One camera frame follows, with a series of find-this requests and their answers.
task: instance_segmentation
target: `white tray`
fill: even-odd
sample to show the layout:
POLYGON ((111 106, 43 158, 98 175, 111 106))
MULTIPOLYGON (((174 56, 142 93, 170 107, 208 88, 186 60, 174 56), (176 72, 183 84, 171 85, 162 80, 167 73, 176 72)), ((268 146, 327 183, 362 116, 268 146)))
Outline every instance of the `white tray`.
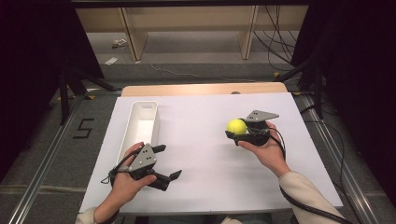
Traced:
POLYGON ((156 146, 159 126, 157 103, 154 101, 135 102, 131 107, 117 164, 122 160, 125 152, 135 143, 144 142, 156 146))

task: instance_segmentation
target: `cable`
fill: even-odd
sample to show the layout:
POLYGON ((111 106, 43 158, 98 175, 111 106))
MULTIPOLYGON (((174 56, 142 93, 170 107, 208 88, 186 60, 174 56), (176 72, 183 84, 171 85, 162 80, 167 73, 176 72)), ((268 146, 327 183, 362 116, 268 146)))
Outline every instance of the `cable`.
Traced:
MULTIPOLYGON (((269 36, 267 33, 265 33, 265 31, 262 31, 262 32, 263 32, 263 33, 265 34, 265 36, 267 36, 269 39, 273 39, 271 36, 269 36)), ((285 46, 288 46, 288 47, 291 47, 291 48, 295 48, 293 45, 290 45, 290 44, 282 43, 282 42, 279 42, 279 41, 274 40, 274 39, 273 39, 273 41, 276 42, 277 44, 280 44, 280 45, 285 45, 285 46)))
POLYGON ((352 205, 352 202, 351 202, 351 201, 349 200, 349 198, 347 197, 347 192, 346 192, 346 190, 344 189, 343 171, 344 171, 344 163, 345 163, 345 153, 346 153, 346 151, 345 151, 344 141, 343 141, 343 138, 342 138, 341 134, 340 134, 332 125, 330 125, 330 124, 328 124, 328 123, 325 123, 325 122, 323 122, 323 121, 305 120, 304 122, 305 122, 305 123, 318 123, 318 124, 322 124, 322 125, 325 125, 325 126, 327 126, 327 127, 332 128, 332 129, 337 133, 338 138, 339 138, 340 141, 341 141, 341 148, 342 148, 341 166, 340 166, 340 176, 339 176, 339 181, 340 181, 340 184, 341 184, 341 185, 337 185, 337 184, 335 183, 335 181, 333 181, 333 180, 332 180, 332 183, 333 183, 337 188, 339 188, 339 189, 341 190, 341 192, 344 194, 344 196, 345 196, 345 198, 346 198, 346 201, 348 202, 348 204, 349 204, 349 206, 350 206, 350 208, 351 208, 353 214, 355 215, 355 217, 356 217, 356 219, 358 220, 358 222, 361 224, 361 223, 362 223, 362 222, 361 222, 361 219, 359 218, 358 213, 357 213, 356 210, 355 210, 355 207, 352 205))
POLYGON ((301 209, 303 209, 303 210, 305 210, 305 211, 307 211, 309 213, 313 213, 313 214, 316 214, 316 215, 321 216, 321 217, 329 218, 329 219, 334 220, 334 221, 336 221, 338 223, 352 224, 350 221, 344 219, 343 217, 339 217, 339 216, 337 216, 335 214, 332 214, 332 213, 329 213, 329 212, 326 212, 326 211, 311 207, 309 205, 306 205, 306 204, 303 204, 303 203, 300 203, 300 202, 294 200, 282 188, 280 188, 280 191, 282 192, 283 197, 285 197, 286 200, 288 200, 289 203, 291 203, 291 204, 293 204, 293 205, 295 205, 295 206, 297 206, 297 207, 299 207, 299 208, 301 208, 301 209))
POLYGON ((108 183, 111 181, 112 178, 116 177, 116 174, 117 174, 118 170, 120 169, 120 167, 122 166, 122 164, 125 163, 126 160, 128 160, 128 159, 129 159, 130 157, 132 157, 133 155, 138 154, 138 153, 140 152, 140 149, 142 149, 142 147, 139 148, 139 149, 137 149, 137 150, 132 151, 132 152, 129 153, 126 157, 124 157, 124 158, 119 162, 119 164, 118 164, 116 167, 114 167, 112 170, 110 170, 110 172, 108 172, 107 177, 106 177, 105 179, 101 180, 101 183, 102 183, 102 184, 108 184, 108 183))
POLYGON ((285 71, 285 72, 289 72, 290 70, 288 69, 281 69, 281 68, 277 68, 275 67, 270 60, 270 52, 273 53, 276 57, 278 57, 279 59, 283 60, 286 63, 290 63, 290 61, 288 59, 285 59, 284 57, 280 56, 276 51, 274 51, 273 49, 271 49, 270 46, 268 46, 267 44, 265 44, 260 38, 259 36, 256 34, 256 32, 253 32, 253 34, 259 39, 259 41, 262 43, 262 45, 267 49, 267 54, 268 54, 268 63, 271 65, 271 67, 273 67, 275 70, 279 70, 279 71, 285 71))
POLYGON ((265 44, 260 38, 259 36, 256 34, 256 32, 253 32, 253 34, 259 39, 259 41, 262 43, 262 45, 271 53, 273 53, 276 57, 280 58, 281 60, 283 60, 285 63, 290 63, 290 61, 288 59, 285 59, 284 57, 280 56, 276 51, 274 51, 273 49, 271 49, 267 44, 265 44))
POLYGON ((294 35, 291 33, 291 31, 289 31, 289 34, 291 35, 291 37, 294 39, 294 41, 296 41, 297 42, 297 38, 296 37, 294 37, 294 35))
POLYGON ((273 33, 272 39, 274 39, 275 33, 277 33, 277 34, 279 35, 279 40, 280 40, 280 42, 283 43, 283 44, 282 44, 282 49, 284 50, 284 52, 285 52, 285 54, 286 54, 286 57, 287 57, 287 58, 289 59, 289 61, 290 61, 290 58, 289 58, 289 56, 288 56, 288 53, 290 54, 290 56, 292 56, 292 54, 290 53, 290 50, 289 50, 288 46, 285 45, 286 42, 285 42, 285 40, 283 39, 282 35, 281 35, 280 32, 279 32, 279 30, 280 30, 280 29, 279 29, 280 7, 279 7, 279 6, 276 6, 276 22, 274 22, 274 20, 273 20, 273 18, 272 18, 272 16, 271 16, 271 14, 270 14, 270 12, 269 12, 267 6, 265 6, 265 10, 267 11, 268 16, 269 16, 269 18, 270 18, 270 20, 271 20, 271 23, 272 23, 273 26, 274 26, 274 33, 273 33))
POLYGON ((149 65, 156 71, 163 71, 163 72, 167 72, 167 73, 170 73, 170 74, 173 74, 173 75, 176 75, 176 76, 191 76, 191 77, 199 77, 199 78, 216 78, 216 79, 222 79, 222 80, 227 80, 227 81, 258 82, 258 80, 244 79, 244 78, 205 77, 205 76, 198 76, 198 75, 191 74, 191 73, 176 73, 176 72, 169 71, 167 69, 156 68, 156 67, 154 67, 154 65, 152 65, 152 63, 150 63, 149 65))

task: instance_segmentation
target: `right hand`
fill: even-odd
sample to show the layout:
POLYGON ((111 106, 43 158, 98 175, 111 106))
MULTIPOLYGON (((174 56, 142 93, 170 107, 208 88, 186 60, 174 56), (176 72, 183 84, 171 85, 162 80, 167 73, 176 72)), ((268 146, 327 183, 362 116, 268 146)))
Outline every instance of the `right hand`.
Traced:
MULTIPOLYGON (((266 121, 266 123, 268 127, 271 128, 270 134, 280 142, 279 136, 277 135, 276 130, 274 130, 276 126, 268 121, 266 121)), ((283 174, 291 171, 283 159, 282 150, 277 142, 272 138, 268 139, 268 141, 260 147, 254 146, 253 144, 245 141, 239 141, 238 145, 253 152, 262 165, 270 169, 277 177, 281 177, 283 174)))

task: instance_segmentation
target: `left hand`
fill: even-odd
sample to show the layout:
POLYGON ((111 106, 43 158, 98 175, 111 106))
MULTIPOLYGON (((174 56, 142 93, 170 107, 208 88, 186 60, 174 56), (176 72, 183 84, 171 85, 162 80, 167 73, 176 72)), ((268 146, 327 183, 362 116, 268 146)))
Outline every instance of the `left hand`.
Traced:
MULTIPOLYGON (((124 154, 126 157, 132 151, 135 151, 142 147, 144 144, 137 143, 130 147, 124 154)), ((128 158, 122 165, 130 166, 135 156, 128 158)), ((113 197, 117 202, 121 204, 128 203, 131 201, 139 190, 143 187, 151 184, 157 179, 155 175, 147 175, 139 180, 134 180, 128 173, 118 173, 113 184, 109 197, 113 197)))
MULTIPOLYGON (((124 157, 143 145, 142 142, 134 144, 125 152, 124 157)), ((133 160, 134 156, 128 158, 123 165, 129 166, 133 160)), ((139 190, 156 179, 155 175, 146 175, 139 180, 134 180, 128 173, 118 173, 114 180, 113 189, 93 213, 95 222, 101 223, 109 220, 123 205, 131 201, 139 190)))

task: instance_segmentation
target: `black cable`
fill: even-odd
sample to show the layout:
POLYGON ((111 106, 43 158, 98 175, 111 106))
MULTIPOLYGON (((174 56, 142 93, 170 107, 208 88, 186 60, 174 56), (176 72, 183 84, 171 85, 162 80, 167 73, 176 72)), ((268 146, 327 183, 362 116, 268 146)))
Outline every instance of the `black cable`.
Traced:
MULTIPOLYGON (((262 31, 262 32, 263 32, 263 33, 265 34, 265 36, 267 36, 269 39, 272 39, 272 37, 269 36, 267 33, 265 33, 265 31, 262 31)), ((295 48, 293 45, 286 44, 286 43, 282 43, 282 42, 279 42, 279 41, 277 41, 277 40, 275 40, 275 39, 273 39, 273 41, 276 42, 277 44, 280 44, 280 45, 286 45, 286 46, 288 46, 288 47, 295 48)))
POLYGON ((289 31, 289 34, 291 35, 291 37, 294 39, 294 41, 296 41, 297 42, 297 38, 296 37, 294 37, 294 35, 291 33, 291 31, 289 31))
POLYGON ((256 32, 253 32, 253 34, 259 39, 260 43, 262 43, 262 45, 271 53, 273 53, 276 57, 280 58, 281 60, 283 60, 285 63, 290 63, 289 60, 285 59, 284 57, 280 56, 276 51, 274 51, 273 49, 271 49, 267 44, 264 43, 264 41, 262 41, 259 36, 256 34, 256 32))
POLYGON ((116 177, 117 172, 118 172, 118 170, 120 169, 120 167, 122 166, 122 164, 125 163, 126 160, 128 160, 128 159, 129 159, 130 157, 132 157, 133 155, 138 154, 138 153, 140 152, 140 149, 141 149, 141 148, 132 151, 132 152, 129 153, 126 157, 124 157, 124 158, 119 162, 119 164, 118 164, 116 167, 114 167, 112 170, 110 170, 110 172, 108 172, 107 177, 106 177, 105 179, 101 180, 101 183, 102 183, 102 184, 108 184, 108 183, 110 182, 111 178, 116 177))
POLYGON ((274 128, 268 128, 268 129, 275 130, 277 132, 277 134, 279 135, 280 140, 282 141, 282 145, 280 145, 279 141, 277 141, 277 139, 275 139, 272 135, 271 135, 271 138, 273 140, 275 140, 277 142, 277 144, 280 146, 280 149, 282 150, 282 153, 283 153, 283 159, 286 159, 286 145, 285 145, 285 141, 283 140, 282 134, 277 129, 274 129, 274 128))
POLYGON ((260 38, 259 36, 256 34, 256 32, 253 32, 253 34, 259 39, 259 41, 262 43, 262 45, 267 49, 267 53, 268 53, 268 63, 271 65, 271 67, 273 67, 275 70, 279 70, 279 71, 284 71, 284 72, 289 72, 290 70, 288 69, 281 69, 281 68, 277 68, 275 67, 270 60, 270 52, 273 53, 276 57, 278 57, 279 59, 285 61, 286 63, 290 63, 287 59, 285 59, 284 57, 280 56, 276 51, 274 51, 273 49, 271 49, 270 46, 266 45, 260 38))
POLYGON ((304 122, 305 122, 305 123, 318 123, 318 124, 322 124, 322 125, 325 125, 325 126, 327 126, 327 127, 332 128, 332 129, 337 133, 338 138, 339 138, 340 141, 341 141, 341 148, 342 148, 342 151, 343 151, 343 152, 342 152, 342 156, 341 156, 340 176, 339 176, 339 181, 340 181, 340 184, 341 184, 341 185, 337 185, 337 184, 335 183, 335 181, 333 181, 333 180, 332 180, 332 183, 333 183, 337 188, 339 188, 339 189, 341 190, 341 192, 344 194, 344 196, 346 197, 347 203, 349 204, 350 208, 352 209, 353 214, 355 215, 355 217, 356 217, 356 219, 358 220, 358 222, 361 224, 361 223, 362 223, 362 222, 361 222, 361 219, 359 218, 358 213, 357 213, 356 210, 355 210, 355 207, 352 205, 352 202, 351 202, 351 201, 349 200, 349 198, 347 197, 347 192, 346 192, 346 190, 344 189, 343 171, 344 171, 344 163, 345 163, 345 153, 346 153, 346 151, 345 151, 344 141, 343 141, 343 138, 342 138, 341 134, 340 134, 340 133, 337 131, 337 129, 335 129, 332 125, 330 125, 330 124, 328 124, 328 123, 325 123, 325 122, 323 122, 323 121, 305 120, 304 122))
POLYGON ((279 27, 279 15, 280 15, 280 6, 276 6, 276 29, 277 29, 277 34, 279 35, 279 40, 283 43, 282 49, 286 54, 286 57, 289 59, 288 53, 290 54, 290 57, 292 57, 292 54, 290 53, 290 50, 288 46, 286 45, 285 40, 283 39, 282 35, 280 34, 280 27, 279 27))
POLYGON ((290 58, 289 58, 288 53, 290 54, 290 56, 292 56, 292 55, 291 55, 291 53, 290 53, 290 51, 289 51, 289 48, 288 48, 287 46, 285 46, 285 47, 286 47, 286 49, 288 50, 288 53, 285 51, 285 49, 284 49, 283 46, 284 46, 284 44, 286 44, 286 42, 285 42, 285 40, 283 39, 282 35, 281 35, 280 32, 279 32, 279 15, 280 15, 280 7, 279 7, 279 6, 276 6, 276 23, 274 22, 274 20, 273 20, 273 18, 272 18, 272 16, 271 16, 271 14, 270 14, 270 12, 269 12, 267 6, 265 6, 265 10, 267 11, 268 16, 269 16, 269 18, 270 18, 270 20, 271 20, 271 23, 273 24, 274 29, 275 29, 275 30, 274 30, 274 33, 273 33, 273 38, 272 38, 272 39, 274 39, 275 33, 277 33, 277 34, 279 35, 279 40, 283 43, 282 49, 284 50, 286 57, 287 57, 287 58, 289 59, 289 61, 290 61, 290 58))
POLYGON ((339 216, 337 216, 335 214, 332 214, 332 213, 329 213, 329 212, 326 212, 326 211, 311 207, 309 205, 306 205, 306 204, 303 204, 303 203, 300 203, 300 202, 294 200, 282 188, 280 188, 280 191, 282 192, 283 197, 285 197, 286 200, 288 200, 289 203, 291 203, 291 204, 293 204, 293 205, 295 205, 295 206, 297 206, 297 207, 299 207, 299 208, 301 208, 301 209, 303 209, 303 210, 305 210, 305 211, 307 211, 309 213, 313 213, 313 214, 316 214, 316 215, 321 216, 321 217, 329 218, 329 219, 334 220, 334 221, 336 221, 338 223, 352 224, 350 221, 344 219, 343 217, 339 217, 339 216))

